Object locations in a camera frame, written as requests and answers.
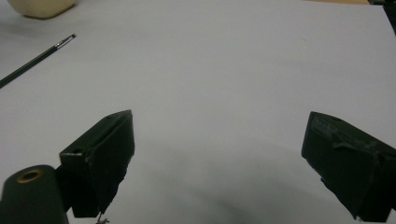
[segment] desk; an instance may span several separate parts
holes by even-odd
[[[356,223],[301,157],[309,112],[396,147],[382,7],[80,0],[36,21],[3,1],[0,29],[1,76],[78,36],[0,90],[0,182],[57,167],[97,120],[131,108],[136,151],[111,223]]]

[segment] black pen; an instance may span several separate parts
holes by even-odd
[[[32,61],[29,63],[24,64],[22,67],[18,68],[15,72],[9,74],[5,78],[0,80],[0,89],[6,86],[9,82],[17,78],[18,76],[22,75],[24,72],[29,70],[31,67],[35,66],[36,64],[40,63],[44,59],[46,59],[48,56],[50,56],[53,52],[56,50],[60,49],[67,43],[69,43],[73,38],[75,38],[76,35],[70,35],[66,39],[62,40],[61,42],[57,43],[56,45],[52,46],[51,48],[47,49],[44,51],[42,54],[38,55],[37,57],[33,58]]]

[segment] white surface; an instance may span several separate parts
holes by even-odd
[[[309,112],[396,147],[396,43],[381,7],[81,0],[35,21],[3,1],[0,77],[73,33],[0,90],[0,182],[57,167],[96,121],[131,108],[136,152],[111,223],[355,223],[300,155]]]

